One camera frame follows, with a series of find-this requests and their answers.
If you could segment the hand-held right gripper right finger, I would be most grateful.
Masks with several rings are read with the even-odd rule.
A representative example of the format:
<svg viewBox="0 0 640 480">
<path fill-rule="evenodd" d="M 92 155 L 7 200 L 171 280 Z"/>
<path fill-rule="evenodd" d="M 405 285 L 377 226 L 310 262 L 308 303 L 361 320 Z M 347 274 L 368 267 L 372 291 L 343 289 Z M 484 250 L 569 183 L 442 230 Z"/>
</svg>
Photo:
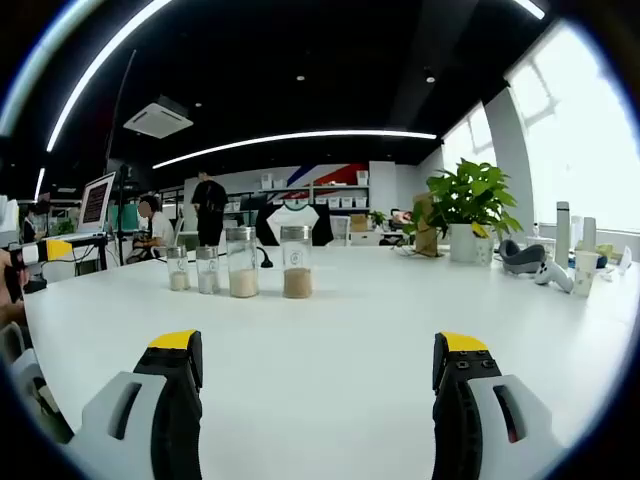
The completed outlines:
<svg viewBox="0 0 640 480">
<path fill-rule="evenodd" d="M 434 479 L 543 479 L 563 456 L 546 405 L 474 337 L 434 337 Z"/>
</svg>

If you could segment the person's left hand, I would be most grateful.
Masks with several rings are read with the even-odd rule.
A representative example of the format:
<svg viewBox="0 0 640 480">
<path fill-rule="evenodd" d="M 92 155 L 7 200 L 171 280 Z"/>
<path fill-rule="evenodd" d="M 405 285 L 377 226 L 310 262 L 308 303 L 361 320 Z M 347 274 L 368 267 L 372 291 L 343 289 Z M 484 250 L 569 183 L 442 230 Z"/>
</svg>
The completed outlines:
<svg viewBox="0 0 640 480">
<path fill-rule="evenodd" d="M 0 285 L 0 316 L 1 327 L 14 322 L 20 326 L 26 325 L 26 314 L 24 310 L 24 304 L 21 300 L 13 302 L 7 287 L 5 279 L 5 270 L 7 267 L 12 267 L 10 254 L 2 250 L 1 251 L 1 285 Z"/>
</svg>

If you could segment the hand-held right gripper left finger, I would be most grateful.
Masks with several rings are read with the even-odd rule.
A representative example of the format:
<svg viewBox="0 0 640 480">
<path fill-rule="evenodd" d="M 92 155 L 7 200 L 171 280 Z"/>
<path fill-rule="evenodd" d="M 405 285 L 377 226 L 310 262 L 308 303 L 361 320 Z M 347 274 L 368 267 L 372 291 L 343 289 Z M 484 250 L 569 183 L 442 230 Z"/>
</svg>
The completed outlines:
<svg viewBox="0 0 640 480">
<path fill-rule="evenodd" d="M 69 456 L 90 479 L 200 479 L 201 332 L 164 334 L 86 404 Z"/>
</svg>

